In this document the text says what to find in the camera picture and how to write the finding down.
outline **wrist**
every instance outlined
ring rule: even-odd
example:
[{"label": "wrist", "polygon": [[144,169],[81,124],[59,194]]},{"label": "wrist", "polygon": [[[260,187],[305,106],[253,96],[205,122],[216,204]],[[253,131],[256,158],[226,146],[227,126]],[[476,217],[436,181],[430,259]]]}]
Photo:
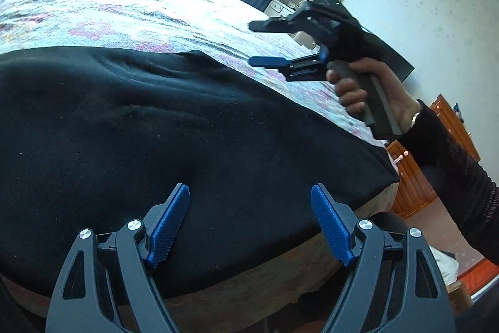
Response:
[{"label": "wrist", "polygon": [[412,100],[409,107],[402,114],[400,121],[400,130],[403,134],[406,134],[414,124],[414,120],[417,115],[421,112],[421,104],[415,99]]}]

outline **finger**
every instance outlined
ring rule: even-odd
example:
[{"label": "finger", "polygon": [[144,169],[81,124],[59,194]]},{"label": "finger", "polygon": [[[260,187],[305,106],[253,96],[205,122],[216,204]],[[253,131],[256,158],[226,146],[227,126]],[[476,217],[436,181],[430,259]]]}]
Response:
[{"label": "finger", "polygon": [[334,92],[336,93],[336,95],[341,97],[343,94],[355,91],[356,89],[359,89],[359,85],[353,79],[346,78],[336,83]]},{"label": "finger", "polygon": [[367,92],[364,89],[356,89],[341,96],[340,103],[345,107],[355,105],[358,102],[365,102],[366,97]]},{"label": "finger", "polygon": [[360,60],[350,63],[348,66],[352,71],[358,73],[371,72],[378,77],[381,77],[388,68],[385,63],[374,60],[373,58],[361,58]]},{"label": "finger", "polygon": [[346,108],[346,111],[353,117],[360,117],[365,109],[365,102],[357,102]]},{"label": "finger", "polygon": [[328,80],[331,84],[336,84],[340,79],[340,75],[333,70],[326,71],[326,80]]}]

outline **floor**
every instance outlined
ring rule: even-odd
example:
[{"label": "floor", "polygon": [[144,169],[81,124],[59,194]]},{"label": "floor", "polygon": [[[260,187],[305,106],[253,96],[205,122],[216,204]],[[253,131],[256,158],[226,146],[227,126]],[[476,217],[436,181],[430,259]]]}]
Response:
[{"label": "floor", "polygon": [[420,229],[430,246],[454,253],[459,262],[459,275],[483,259],[483,256],[466,242],[438,198],[404,220],[409,227]]}]

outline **bed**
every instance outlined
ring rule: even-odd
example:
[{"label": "bed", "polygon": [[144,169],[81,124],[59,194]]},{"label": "bed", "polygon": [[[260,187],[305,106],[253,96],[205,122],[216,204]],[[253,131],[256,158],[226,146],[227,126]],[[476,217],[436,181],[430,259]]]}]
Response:
[{"label": "bed", "polygon": [[[248,30],[248,22],[264,19],[266,15],[239,0],[1,0],[0,54],[48,46],[156,53],[201,50],[359,139],[383,147],[362,122],[347,115],[330,84],[287,83],[278,72],[247,64],[248,57],[255,55],[296,58],[311,53],[288,35]],[[397,184],[389,186],[359,208],[358,215],[389,210],[396,190]],[[238,331],[317,289],[338,267],[319,234],[227,281],[170,298],[167,305],[186,331]],[[46,297],[13,284],[9,288],[29,310],[46,314]]]}]

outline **black sleeve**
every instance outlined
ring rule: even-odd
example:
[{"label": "black sleeve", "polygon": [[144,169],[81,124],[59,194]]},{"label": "black sleeve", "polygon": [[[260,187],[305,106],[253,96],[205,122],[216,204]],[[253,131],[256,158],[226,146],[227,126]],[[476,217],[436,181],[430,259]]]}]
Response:
[{"label": "black sleeve", "polygon": [[499,265],[496,184],[454,141],[435,112],[421,105],[413,128],[399,141],[420,168],[437,174],[429,181],[470,246]]}]

